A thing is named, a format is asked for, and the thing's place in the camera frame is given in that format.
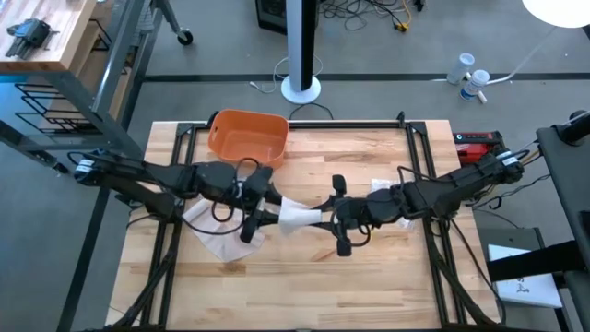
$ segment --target white bottle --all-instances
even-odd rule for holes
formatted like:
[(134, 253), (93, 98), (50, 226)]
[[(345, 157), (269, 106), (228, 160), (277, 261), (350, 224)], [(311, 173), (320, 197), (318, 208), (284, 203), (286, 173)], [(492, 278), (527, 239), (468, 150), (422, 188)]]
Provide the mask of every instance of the white bottle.
[(446, 81), (451, 84), (459, 84), (465, 74), (469, 71), (469, 68), (476, 62), (476, 58), (469, 53), (461, 53), (456, 64), (454, 64), (453, 70), (446, 76)]
[(487, 71), (481, 69), (476, 70), (471, 74), (471, 79), (467, 81), (459, 95), (464, 100), (471, 101), (477, 97), (478, 93), (488, 84), (489, 80), (490, 74)]

